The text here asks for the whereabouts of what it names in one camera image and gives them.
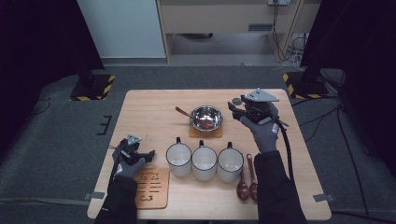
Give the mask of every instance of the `wooden coaster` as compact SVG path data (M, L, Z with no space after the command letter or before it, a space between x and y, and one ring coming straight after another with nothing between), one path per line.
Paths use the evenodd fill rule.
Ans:
M220 125L215 131L212 132L202 132L199 131L198 129L194 128L192 124L190 123L190 128L189 128L189 136L192 138L220 138L222 137L222 125Z
M137 209L159 209L168 205L169 169L145 168L134 176Z

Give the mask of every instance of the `gray floor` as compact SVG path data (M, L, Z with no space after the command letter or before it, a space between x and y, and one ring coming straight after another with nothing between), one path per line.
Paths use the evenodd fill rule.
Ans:
M137 63L134 60L107 63L106 72L115 75L116 80L103 101L68 101L77 76L49 84L43 89L41 100L33 111L38 115L26 121L11 153L0 166L0 197L82 202L84 193L94 189L124 94L128 90L286 89L281 76L289 71L296 71L296 68L291 62L275 61L263 34L214 35L212 38L178 35L170 63ZM342 74L338 70L325 71L336 80ZM321 99L296 105L293 110L302 124L340 104L337 98ZM112 116L108 132L97 135L103 131L100 124L106 122L104 116ZM366 155L347 113L339 111L339 119L356 163L370 216L396 220L395 178L389 175L379 158ZM318 127L314 137L306 144L324 192L335 197L335 201L329 202L332 211L364 215L359 182L337 120L335 111L325 117L319 126L317 120L301 129L304 138L308 139ZM87 208L87 205L0 204L0 223L93 223L86 216ZM160 223L192 224L199 221L161 220ZM333 215L330 220L309 223L370 222L357 217Z

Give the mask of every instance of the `wooden table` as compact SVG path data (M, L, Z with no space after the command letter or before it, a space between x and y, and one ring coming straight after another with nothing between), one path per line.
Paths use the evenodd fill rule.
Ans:
M198 148L200 138L189 137L189 118L179 114L175 106L192 111L199 105L213 105L223 114L222 137L205 138L205 145L219 152L232 141L233 147L244 155L258 153L250 131L233 119L227 102L253 90L144 90L128 91L110 145L115 147L128 133L141 137L139 152L156 150L152 163L147 168L168 167L165 153L179 136L181 142L191 150ZM292 111L288 95L283 90L265 90L278 97L275 105L282 121L289 124L294 176L304 214L309 220L326 220L331 217L327 202L317 203L313 195L323 194L314 165L307 151L297 120ZM279 134L277 148L287 167L286 149L282 134ZM107 151L105 161L94 191L106 192L113 160L113 150ZM248 163L244 174L249 184ZM208 182L197 180L193 173L185 177L170 174L168 205L164 209L139 210L139 219L258 219L257 204L251 199L241 202L236 196L236 185L223 183L216 175ZM95 218L104 199L92 199L88 216Z

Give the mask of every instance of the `white mug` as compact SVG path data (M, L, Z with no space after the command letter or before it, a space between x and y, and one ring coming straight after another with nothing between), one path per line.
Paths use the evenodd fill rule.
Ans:
M180 137L177 137L176 143L166 150L166 159L173 175L185 176L190 173L191 149L181 143Z
M237 149L233 148L233 143L228 142L218 156L218 177L227 183L235 181L244 166L244 156Z
M206 181L211 179L217 168L217 154L215 150L204 146L204 141L200 140L199 147L192 153L192 172L195 177Z

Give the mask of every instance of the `yellow and black warning tape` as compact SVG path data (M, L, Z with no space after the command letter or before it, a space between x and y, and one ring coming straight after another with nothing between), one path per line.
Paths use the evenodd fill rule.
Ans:
M317 98L328 98L328 94L297 94L294 91L293 85L290 82L289 75L284 74L283 80L285 81L286 87L288 88L291 99L317 99Z
M109 76L106 87L104 88L103 93L100 95L96 95L96 96L80 95L80 96L71 97L70 100L72 101L104 100L106 99L108 93L110 92L111 86L113 85L115 78L116 76Z

